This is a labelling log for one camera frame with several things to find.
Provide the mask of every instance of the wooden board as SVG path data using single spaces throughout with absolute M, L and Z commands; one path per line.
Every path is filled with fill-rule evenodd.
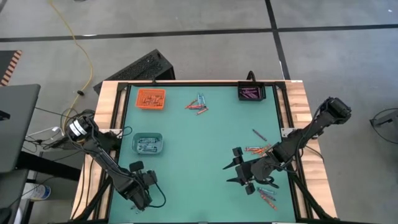
M 189 81 L 181 81 L 181 80 L 174 80 L 174 81 L 157 81 L 158 83 L 236 83 L 242 80 L 189 80 Z M 151 83 L 151 81 L 128 81 L 129 83 Z M 260 82 L 282 82 L 281 80 L 260 80 Z M 312 116 L 310 112 L 310 107 L 308 105 L 307 95 L 305 94 L 304 84 L 302 81 L 285 81 L 286 88 L 287 88 L 287 95 L 289 97 L 289 105 L 290 110 L 293 117 L 293 122 L 295 128 L 304 128 L 309 122 L 311 122 Z M 97 123 L 100 129 L 104 129 L 106 131 L 109 129 L 111 124 L 112 113 L 114 109 L 114 104 L 116 101 L 116 90 L 118 87 L 118 81 L 106 81 L 103 82 L 101 93 L 99 94 L 98 104 L 95 113 L 95 122 Z M 282 98 L 282 92 L 278 90 L 279 96 L 279 104 L 282 111 L 282 119 L 284 120 L 284 126 L 289 127 L 287 124 L 287 116 L 286 116 L 286 109 L 284 106 L 284 101 Z M 123 110 L 123 99 L 119 103 L 118 108 L 118 116 L 116 118 L 116 127 L 121 125 L 121 112 Z M 308 142 L 308 145 L 313 149 L 320 152 L 318 141 L 311 140 Z M 75 201 L 73 204 L 72 213 L 76 210 L 78 201 L 80 199 L 81 191 L 83 191 L 82 200 L 78 210 L 76 212 L 75 217 L 77 217 L 85 208 L 86 204 L 86 197 L 87 191 L 89 190 L 89 197 L 88 201 L 92 199 L 94 194 L 98 191 L 99 182 L 100 182 L 100 175 L 101 175 L 101 167 L 94 162 L 93 168 L 91 171 L 91 183 L 88 186 L 88 174 L 90 173 L 90 163 L 92 158 L 90 156 L 86 156 L 85 162 L 86 166 L 84 169 L 85 172 L 85 185 L 82 186 L 82 177 L 80 176 L 80 181 L 78 184 L 78 188 L 76 191 Z M 329 188 L 328 179 L 326 176 L 325 167 L 323 165 L 322 160 L 311 151 L 306 150 L 305 154 L 302 157 L 303 161 L 303 169 L 305 174 L 305 179 L 307 181 L 307 187 L 317 202 L 323 207 L 323 209 L 331 216 L 336 217 L 336 210 L 333 203 L 333 199 L 331 197 L 331 192 Z M 303 202 L 302 195 L 299 193 L 300 191 L 297 189 L 298 192 L 298 200 L 300 205 L 300 213 L 302 217 L 305 217 L 305 206 Z M 99 213 L 99 218 L 104 218 L 106 216 L 106 205 L 108 203 L 108 195 L 109 189 L 104 193 L 103 200 L 101 203 L 101 209 Z

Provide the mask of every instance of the concrete floor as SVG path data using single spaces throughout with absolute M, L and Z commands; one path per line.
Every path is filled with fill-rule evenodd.
M 398 24 L 398 3 L 379 0 L 272 0 L 278 27 Z M 75 34 L 117 34 L 200 29 L 269 28 L 262 0 L 168 0 L 74 2 L 55 0 Z M 1 37 L 68 35 L 46 0 L 8 1 L 0 13 Z M 290 76 L 304 80 L 314 110 L 337 96 L 353 109 L 343 126 L 320 138 L 338 216 L 342 220 L 396 223 L 398 149 L 369 125 L 378 111 L 397 107 L 398 29 L 280 33 Z M 143 37 L 80 41 L 95 77 L 79 110 L 95 109 L 91 86 L 153 49 L 174 65 L 179 80 L 282 79 L 271 33 Z M 61 112 L 86 82 L 89 67 L 72 41 L 0 43 L 0 50 L 22 50 L 11 85 L 42 86 L 37 106 Z M 35 111 L 30 132 L 55 126 L 59 117 Z M 381 133 L 397 141 L 396 127 Z M 79 166 L 79 162 L 65 161 Z M 35 207 L 31 223 L 65 221 L 72 198 Z

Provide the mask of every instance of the orange bin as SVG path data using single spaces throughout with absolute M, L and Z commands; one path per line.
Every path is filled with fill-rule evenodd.
M 162 110 L 165 97 L 166 90 L 141 88 L 138 90 L 136 107 L 147 110 Z

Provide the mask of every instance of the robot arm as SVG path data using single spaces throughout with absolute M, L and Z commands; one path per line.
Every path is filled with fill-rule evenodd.
M 148 189 L 157 182 L 156 173 L 153 170 L 142 172 L 144 165 L 141 161 L 130 164 L 130 170 L 115 163 L 107 152 L 115 147 L 120 148 L 121 140 L 116 134 L 99 132 L 92 118 L 83 116 L 68 126 L 67 136 L 72 142 L 84 141 L 84 145 L 78 146 L 108 173 L 120 195 L 132 200 L 139 210 L 149 206 L 152 199 Z
M 320 136 L 325 127 L 331 124 L 344 124 L 351 117 L 351 108 L 338 98 L 328 98 L 320 105 L 318 111 L 319 115 L 308 126 L 291 132 L 286 139 L 270 148 L 265 157 L 244 162 L 242 149 L 240 147 L 233 149 L 235 158 L 224 169 L 236 166 L 238 177 L 227 181 L 247 185 L 247 194 L 252 194 L 255 191 L 251 183 L 252 180 L 277 187 L 273 184 L 274 179 L 270 177 L 272 171 L 275 169 L 281 171 L 287 167 L 297 155 L 298 149 L 305 147 L 314 135 Z

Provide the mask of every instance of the black desk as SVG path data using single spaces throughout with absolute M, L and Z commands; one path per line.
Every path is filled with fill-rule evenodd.
M 14 223 L 29 170 L 78 181 L 80 170 L 21 151 L 33 115 L 39 85 L 0 87 L 0 208 L 12 208 Z

